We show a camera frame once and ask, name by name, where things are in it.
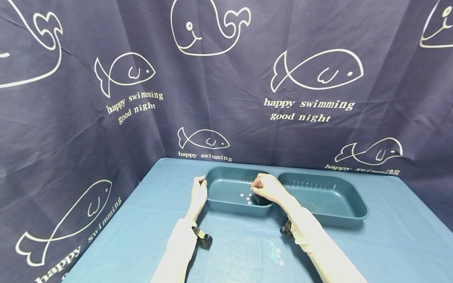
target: dark blue backdrop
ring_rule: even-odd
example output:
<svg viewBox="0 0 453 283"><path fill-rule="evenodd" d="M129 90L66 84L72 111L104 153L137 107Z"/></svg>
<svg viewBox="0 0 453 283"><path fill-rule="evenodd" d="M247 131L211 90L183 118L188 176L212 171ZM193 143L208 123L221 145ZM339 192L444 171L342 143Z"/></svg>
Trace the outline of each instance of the dark blue backdrop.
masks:
<svg viewBox="0 0 453 283"><path fill-rule="evenodd" d="M0 0L0 281L162 157L402 178L453 228L453 0Z"/></svg>

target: white sleeve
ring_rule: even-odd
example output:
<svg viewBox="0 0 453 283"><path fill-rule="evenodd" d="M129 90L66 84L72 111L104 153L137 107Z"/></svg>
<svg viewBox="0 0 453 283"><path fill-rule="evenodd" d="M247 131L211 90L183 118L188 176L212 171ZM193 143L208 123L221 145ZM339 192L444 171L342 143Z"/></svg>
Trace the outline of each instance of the white sleeve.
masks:
<svg viewBox="0 0 453 283"><path fill-rule="evenodd" d="M192 226L197 224L184 218L178 220L151 283L184 283L187 265L197 244Z"/></svg>
<svg viewBox="0 0 453 283"><path fill-rule="evenodd" d="M308 209L293 205L288 211L295 242L310 257L323 283L366 283Z"/></svg>

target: fish drawing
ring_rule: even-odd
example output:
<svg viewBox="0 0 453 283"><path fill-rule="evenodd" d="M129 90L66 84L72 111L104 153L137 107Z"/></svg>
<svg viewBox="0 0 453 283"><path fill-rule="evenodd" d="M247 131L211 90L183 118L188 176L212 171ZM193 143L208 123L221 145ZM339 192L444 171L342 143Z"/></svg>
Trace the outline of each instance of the fish drawing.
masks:
<svg viewBox="0 0 453 283"><path fill-rule="evenodd" d="M451 29L453 27L453 20L448 19L453 9L452 4L452 0L437 1L423 27L419 43L420 47L453 47L453 29Z"/></svg>
<svg viewBox="0 0 453 283"><path fill-rule="evenodd" d="M206 149L225 149L230 143L220 133L213 130L198 130L187 137L184 127L178 130L179 147L184 148L187 142Z"/></svg>
<svg viewBox="0 0 453 283"><path fill-rule="evenodd" d="M55 50L58 50L57 51L58 60L55 63L55 65L53 67L51 67L50 70L47 70L47 71L45 71L45 73L41 73L40 75L34 75L34 74L29 75L32 72L24 72L25 74L24 73L16 74L15 79L17 79L17 77L19 77L21 75L26 75L26 76L30 76L30 77L26 78L26 79L21 78L20 80L17 80L17 81L13 80L12 82L9 82L11 80L10 78L7 78L6 82L0 81L0 88L20 86L20 85L28 84L31 82L36 82L36 81L42 80L44 78L47 78L48 76L53 75L58 70L58 68L60 67L61 58L62 58L62 49L61 49L59 34L63 35L63 28L61 27L61 23L60 23L60 20L58 19L58 17L53 12L48 12L46 15L34 13L33 14L34 29L32 29L30 27L30 25L28 24L27 20L25 19L24 15L20 12L19 8L16 6L16 4L14 4L14 2L12 0L7 0L7 1L12 6L12 8L14 9L14 11L17 13L20 20L22 21L21 24L17 23L16 25L19 25L19 26L23 25L24 28L26 28L28 30L28 32L31 34L31 36L33 36L34 39L45 49L52 51L52 52L55 52ZM38 25L38 21L40 23L49 24L50 20L55 22L55 23L52 22L52 24L55 24L55 27L53 28L53 30L42 29ZM20 61L24 54L18 53L18 50L21 50L21 49L16 48L16 49L12 49L12 50L4 50L4 49L0 48L0 64L4 63L5 62L4 60ZM13 61L11 61L9 63L5 63L5 64L6 64L6 66L8 66L8 65L14 66Z"/></svg>
<svg viewBox="0 0 453 283"><path fill-rule="evenodd" d="M348 144L335 157L335 162L353 157L356 161L367 165L381 165L390 158L403 157L403 147L394 138L385 138L374 143L367 150L356 152L357 143Z"/></svg>
<svg viewBox="0 0 453 283"><path fill-rule="evenodd" d="M127 71L125 70L114 70L114 66L130 66ZM107 73L99 62L99 58L96 58L94 62L94 73L97 79L101 83L102 93L110 98L110 83L114 83L120 86L132 86L142 82L145 82L152 78L156 71L145 57L135 52L128 52L118 56L110 66L109 72Z"/></svg>
<svg viewBox="0 0 453 283"><path fill-rule="evenodd" d="M307 89L325 90L344 86L363 76L363 65L360 58L354 52L346 49L332 49L313 55L291 71L286 60L287 52L283 52L274 63L274 76L270 81L270 88L274 93L287 78L296 85ZM338 63L340 66L332 70L330 67L326 67L326 64L332 62ZM280 70L283 68L285 70L281 75L277 71L278 64L281 67ZM294 72L297 73L298 79L294 78Z"/></svg>
<svg viewBox="0 0 453 283"><path fill-rule="evenodd" d="M50 243L77 235L89 227L106 206L111 188L112 182L109 180L99 180L92 184L66 212L55 226L50 237L39 238L26 231L16 243L16 253L26 256L29 266L44 265ZM29 249L30 242L40 243L40 249L36 249L36 251L23 250L23 246Z"/></svg>
<svg viewBox="0 0 453 283"><path fill-rule="evenodd" d="M173 33L173 38L178 49L186 54L192 56L214 56L223 54L231 50L239 40L241 35L241 26L249 26L251 21L250 9L244 7L238 12L228 10L223 16L223 27L220 24L219 14L217 7L213 0L209 0L203 7L209 9L208 13L203 13L204 20L208 22L207 29L202 28L200 19L198 18L199 4L195 0L174 0L170 12L170 24ZM240 20L238 24L228 21L227 17L235 17ZM201 41L206 38L203 48ZM215 42L216 51L207 51L209 45Z"/></svg>

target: tray bottom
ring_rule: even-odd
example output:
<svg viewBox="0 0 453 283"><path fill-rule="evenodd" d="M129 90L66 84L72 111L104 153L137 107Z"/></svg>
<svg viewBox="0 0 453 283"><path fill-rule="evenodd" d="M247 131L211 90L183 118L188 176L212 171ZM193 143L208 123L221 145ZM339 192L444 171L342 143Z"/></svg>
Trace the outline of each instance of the tray bottom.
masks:
<svg viewBox="0 0 453 283"><path fill-rule="evenodd" d="M347 199L337 191L309 187L285 186L303 207L314 214L355 217Z"/></svg>
<svg viewBox="0 0 453 283"><path fill-rule="evenodd" d="M216 179L210 185L209 198L215 201L247 204L251 201L250 185L251 182L246 181Z"/></svg>

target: teal plastic tray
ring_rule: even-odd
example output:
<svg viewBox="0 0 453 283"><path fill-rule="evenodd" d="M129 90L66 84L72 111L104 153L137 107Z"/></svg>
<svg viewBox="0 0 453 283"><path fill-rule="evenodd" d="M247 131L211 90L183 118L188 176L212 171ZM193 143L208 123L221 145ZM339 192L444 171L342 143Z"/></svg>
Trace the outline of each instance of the teal plastic tray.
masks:
<svg viewBox="0 0 453 283"><path fill-rule="evenodd" d="M278 180L323 225L353 227L369 215L359 191L343 178L284 172Z"/></svg>
<svg viewBox="0 0 453 283"><path fill-rule="evenodd" d="M273 203L265 206L253 202L252 182L263 170L217 166L206 174L207 204L213 210L265 216Z"/></svg>

